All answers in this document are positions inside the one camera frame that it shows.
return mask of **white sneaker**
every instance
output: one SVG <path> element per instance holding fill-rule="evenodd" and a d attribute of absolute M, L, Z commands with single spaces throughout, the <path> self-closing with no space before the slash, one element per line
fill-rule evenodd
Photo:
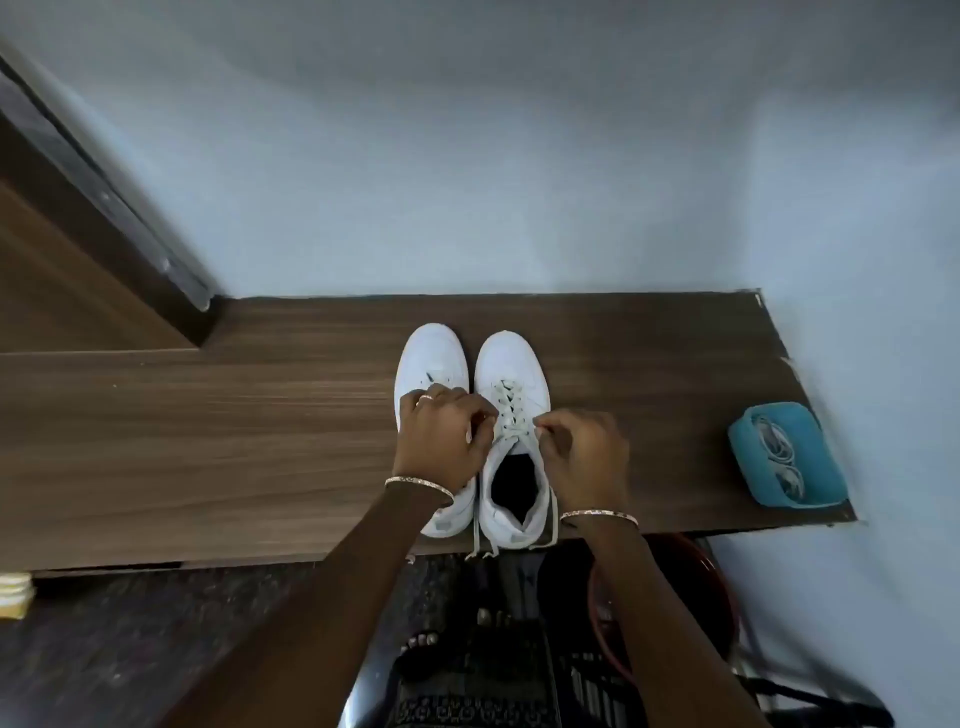
<path fill-rule="evenodd" d="M 400 429 L 400 398 L 415 389 L 429 389 L 435 382 L 450 389 L 463 387 L 469 391 L 470 373 L 457 334 L 443 324 L 424 324 L 410 334 L 396 367 L 394 413 L 397 429 Z M 474 477 L 456 495 L 451 505 L 433 514 L 420 533 L 435 539 L 460 533 L 473 518 L 475 498 Z"/>
<path fill-rule="evenodd" d="M 500 548 L 533 546 L 543 533 L 551 507 L 553 540 L 550 543 L 556 544 L 556 497 L 547 482 L 533 424 L 535 417 L 550 410 L 550 392 L 537 355 L 519 334 L 512 331 L 495 333 L 477 355 L 473 382 L 473 391 L 489 400 L 499 410 L 499 417 L 493 433 L 493 446 L 480 473 L 480 497 L 477 499 L 471 555 L 475 555 L 479 548 L 478 527 L 490 540 L 492 553 L 488 555 L 495 556 Z M 514 473 L 520 471 L 531 480 L 531 493 L 527 499 L 532 505 L 525 514 L 514 513 L 503 502 L 493 500 L 494 478 L 508 454 L 527 455 L 533 461 L 532 468 L 529 463 L 522 462 L 518 469 L 511 467 Z M 496 490 L 499 491 L 498 498 L 504 500 L 502 488 Z"/>

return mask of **bangle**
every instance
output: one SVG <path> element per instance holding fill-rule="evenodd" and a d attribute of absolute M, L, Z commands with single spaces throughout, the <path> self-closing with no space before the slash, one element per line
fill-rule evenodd
<path fill-rule="evenodd" d="M 430 482 L 429 480 L 424 480 L 421 477 L 409 477 L 408 475 L 394 475 L 393 477 L 388 477 L 386 482 L 384 482 L 383 487 L 386 488 L 391 483 L 414 483 L 416 485 L 425 485 L 427 488 L 433 488 L 435 491 L 440 491 L 445 496 L 450 498 L 450 505 L 453 504 L 456 498 L 453 497 L 453 494 L 450 493 L 444 486 L 437 485 L 436 483 Z"/>
<path fill-rule="evenodd" d="M 601 508 L 589 508 L 584 511 L 567 511 L 560 516 L 560 520 L 562 521 L 563 519 L 573 518 L 574 516 L 613 516 L 614 518 L 629 521 L 637 528 L 640 528 L 640 524 L 637 523 L 636 519 L 629 513 L 623 513 L 622 511 L 607 511 Z"/>

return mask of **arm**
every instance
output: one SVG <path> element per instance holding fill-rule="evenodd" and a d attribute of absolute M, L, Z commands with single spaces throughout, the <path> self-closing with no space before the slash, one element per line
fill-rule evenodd
<path fill-rule="evenodd" d="M 496 410 L 479 395 L 435 384 L 400 401 L 394 475 L 456 493 L 483 466 Z M 482 419 L 473 442 L 466 433 Z M 336 726 L 380 612 L 420 529 L 448 505 L 443 493 L 387 489 L 317 574 L 273 611 L 171 712 L 163 728 Z"/>
<path fill-rule="evenodd" d="M 630 511 L 630 447 L 611 415 L 558 410 L 535 422 L 547 477 L 565 511 Z M 766 728 L 763 714 L 660 573 L 636 527 L 606 516 L 570 520 L 611 589 L 651 728 Z"/>

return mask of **wooden shelf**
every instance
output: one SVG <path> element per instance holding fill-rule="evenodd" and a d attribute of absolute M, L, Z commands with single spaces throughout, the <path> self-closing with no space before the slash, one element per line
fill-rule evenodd
<path fill-rule="evenodd" d="M 806 403 L 753 293 L 247 299 L 198 352 L 0 356 L 0 570 L 327 553 L 389 473 L 397 359 L 428 321 L 469 360 L 515 330 L 555 406 L 613 412 L 648 532 L 855 519 L 763 508 L 740 476 L 727 426 Z"/>

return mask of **forearm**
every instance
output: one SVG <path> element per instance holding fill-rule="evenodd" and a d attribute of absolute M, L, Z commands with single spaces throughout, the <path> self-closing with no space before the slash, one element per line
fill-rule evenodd
<path fill-rule="evenodd" d="M 443 494 L 392 486 L 320 563 L 167 716 L 164 728 L 337 725 L 380 612 Z"/>
<path fill-rule="evenodd" d="M 651 728 L 766 726 L 629 522 L 575 523 L 611 589 Z"/>

